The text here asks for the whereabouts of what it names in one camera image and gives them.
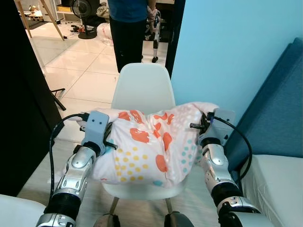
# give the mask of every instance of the blue t-shirt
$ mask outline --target blue t-shirt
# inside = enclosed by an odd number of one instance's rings
[[[109,14],[121,22],[138,22],[147,18],[147,0],[108,0]]]

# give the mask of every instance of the fan base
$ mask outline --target fan base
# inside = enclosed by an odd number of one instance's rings
[[[88,32],[87,34],[85,32],[82,32],[78,35],[79,39],[93,39],[97,36],[96,31]]]

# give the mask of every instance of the wooden easel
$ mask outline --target wooden easel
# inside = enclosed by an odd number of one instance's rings
[[[18,5],[19,11],[20,11],[20,13],[21,13],[22,20],[23,20],[23,22],[24,22],[24,24],[25,24],[25,27],[27,28],[29,37],[32,37],[32,34],[30,33],[29,26],[28,26],[28,24],[27,24],[27,20],[26,20],[25,15],[24,15],[24,11],[23,11],[23,9],[22,9],[21,1],[22,1],[22,0],[15,0],[15,2],[16,2],[17,5]],[[47,11],[49,18],[51,19],[53,25],[54,25],[55,28],[57,29],[57,31],[58,31],[60,37],[61,37],[62,40],[64,41],[63,35],[61,34],[61,32],[60,32],[60,30],[59,30],[59,28],[58,28],[58,26],[57,26],[57,23],[56,23],[55,19],[53,18],[53,15],[52,15],[52,13],[50,12],[50,10],[49,10],[47,4],[45,3],[44,0],[40,0],[40,1],[41,1],[41,3],[42,3],[43,7],[45,8],[45,10]]]

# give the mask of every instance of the blue wall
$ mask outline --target blue wall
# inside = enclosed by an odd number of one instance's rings
[[[302,37],[302,0],[186,0],[172,85],[177,104],[246,111],[279,56]]]

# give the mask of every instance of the white cushion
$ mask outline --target white cushion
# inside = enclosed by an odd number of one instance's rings
[[[254,155],[242,179],[244,196],[276,227],[302,227],[302,173],[303,158]]]
[[[0,226],[34,227],[44,209],[41,203],[0,194]]]

